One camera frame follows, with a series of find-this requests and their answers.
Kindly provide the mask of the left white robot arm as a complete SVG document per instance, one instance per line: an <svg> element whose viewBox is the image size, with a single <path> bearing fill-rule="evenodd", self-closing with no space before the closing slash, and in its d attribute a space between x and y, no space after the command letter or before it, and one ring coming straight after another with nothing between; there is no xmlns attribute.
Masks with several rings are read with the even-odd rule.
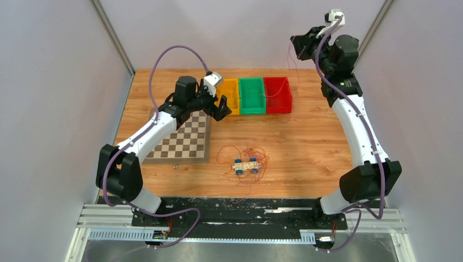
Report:
<svg viewBox="0 0 463 262"><path fill-rule="evenodd" d="M106 144L99 153L96 186L104 195L111 194L146 212L146 219L160 226L167 219L167 211L160 207L161 198L143 186L141 164L163 139L176 132L191 116L203 111L216 121L231 114L226 96L218 97L217 87L223 78L209 72L200 81L192 76L181 76L175 91L155 111L153 117L135 134L116 146Z"/></svg>

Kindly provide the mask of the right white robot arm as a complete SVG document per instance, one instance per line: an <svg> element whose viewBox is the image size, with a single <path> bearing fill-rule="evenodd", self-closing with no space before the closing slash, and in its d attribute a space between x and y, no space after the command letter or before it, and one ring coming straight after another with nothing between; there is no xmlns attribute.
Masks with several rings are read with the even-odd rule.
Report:
<svg viewBox="0 0 463 262"><path fill-rule="evenodd" d="M402 173L400 162L390 160L384 152L366 113L363 91L353 73L358 39L340 35L329 44L330 37L319 35L324 29L313 27L290 38L297 59L318 63L322 94L340 120L352 154L353 169L341 176L339 188L317 200L311 215L319 228L332 223L334 214L356 204L373 199L383 202Z"/></svg>

